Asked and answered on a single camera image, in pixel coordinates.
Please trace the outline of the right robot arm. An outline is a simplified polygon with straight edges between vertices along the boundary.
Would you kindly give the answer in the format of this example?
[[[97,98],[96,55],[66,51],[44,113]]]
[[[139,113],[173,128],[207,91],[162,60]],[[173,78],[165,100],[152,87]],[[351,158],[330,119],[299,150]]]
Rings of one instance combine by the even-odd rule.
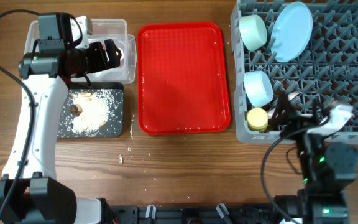
[[[325,145],[352,118],[351,105],[333,100],[323,106],[312,101],[312,114],[299,114],[287,94],[280,94],[271,122],[282,125],[280,138],[296,144],[300,162],[297,174],[304,187],[297,195],[269,195],[275,222],[289,223],[349,223],[345,189],[357,178],[358,151],[335,142]]]

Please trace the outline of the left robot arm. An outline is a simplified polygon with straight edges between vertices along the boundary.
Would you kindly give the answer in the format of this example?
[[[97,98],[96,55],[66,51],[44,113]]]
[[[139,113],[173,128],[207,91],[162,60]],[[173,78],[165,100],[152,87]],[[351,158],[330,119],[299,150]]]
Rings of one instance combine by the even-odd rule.
[[[77,198],[56,180],[59,119],[72,78],[119,66],[112,40],[90,42],[92,23],[68,13],[38,14],[40,37],[19,63],[16,137],[0,179],[0,223],[118,223],[104,198]]]

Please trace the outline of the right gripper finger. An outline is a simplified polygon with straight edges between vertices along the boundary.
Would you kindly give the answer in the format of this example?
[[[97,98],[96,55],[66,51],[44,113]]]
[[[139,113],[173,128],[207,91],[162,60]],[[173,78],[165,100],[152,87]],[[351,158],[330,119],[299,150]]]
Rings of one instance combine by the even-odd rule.
[[[320,120],[320,112],[321,112],[321,102],[315,98],[312,104],[312,120],[314,123],[319,123]]]
[[[290,115],[293,113],[293,106],[288,100],[288,95],[281,93],[278,96],[278,101],[273,112],[270,124],[274,129],[278,129],[280,125],[288,124]]]

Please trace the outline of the mint green bowl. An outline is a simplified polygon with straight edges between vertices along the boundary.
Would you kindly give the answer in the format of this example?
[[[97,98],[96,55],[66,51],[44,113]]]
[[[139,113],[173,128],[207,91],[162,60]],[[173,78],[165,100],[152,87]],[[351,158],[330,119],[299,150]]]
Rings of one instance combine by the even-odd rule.
[[[262,18],[256,14],[239,19],[241,39],[249,51],[255,51],[267,42],[267,29]]]

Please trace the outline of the light blue small bowl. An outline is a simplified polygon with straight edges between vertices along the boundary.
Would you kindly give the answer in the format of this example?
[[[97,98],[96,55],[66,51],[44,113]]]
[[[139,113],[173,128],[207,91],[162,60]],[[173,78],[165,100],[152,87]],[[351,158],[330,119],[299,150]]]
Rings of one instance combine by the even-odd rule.
[[[244,89],[253,107],[263,107],[273,100],[273,88],[263,71],[246,72],[243,76]]]

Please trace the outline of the white plastic spoon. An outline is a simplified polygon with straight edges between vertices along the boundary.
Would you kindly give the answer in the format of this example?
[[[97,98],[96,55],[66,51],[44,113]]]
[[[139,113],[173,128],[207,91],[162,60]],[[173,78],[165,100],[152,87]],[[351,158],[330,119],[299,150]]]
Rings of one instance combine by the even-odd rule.
[[[299,96],[301,93],[296,91],[296,92],[293,92],[293,93],[290,93],[288,94],[287,98],[288,98],[288,101],[291,102],[293,99],[295,99],[297,96]],[[269,110],[267,112],[267,115],[268,115],[268,118],[269,119],[272,119],[273,118],[273,114],[275,112],[275,108],[272,108],[271,110]]]

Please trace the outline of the yellow plastic cup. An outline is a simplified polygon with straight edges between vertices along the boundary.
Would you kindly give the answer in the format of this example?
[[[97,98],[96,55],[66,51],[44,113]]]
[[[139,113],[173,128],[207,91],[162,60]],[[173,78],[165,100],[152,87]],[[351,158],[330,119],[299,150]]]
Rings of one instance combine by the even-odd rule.
[[[251,131],[263,132],[267,129],[269,117],[264,109],[252,108],[246,114],[246,121]]]

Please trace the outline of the light blue plate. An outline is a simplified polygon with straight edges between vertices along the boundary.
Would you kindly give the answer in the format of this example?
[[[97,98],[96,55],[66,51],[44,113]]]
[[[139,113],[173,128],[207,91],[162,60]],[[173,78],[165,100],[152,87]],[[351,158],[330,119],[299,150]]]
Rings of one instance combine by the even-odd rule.
[[[275,60],[289,62],[306,48],[313,29],[313,18],[308,7],[302,2],[286,6],[274,23],[271,39],[271,53]]]

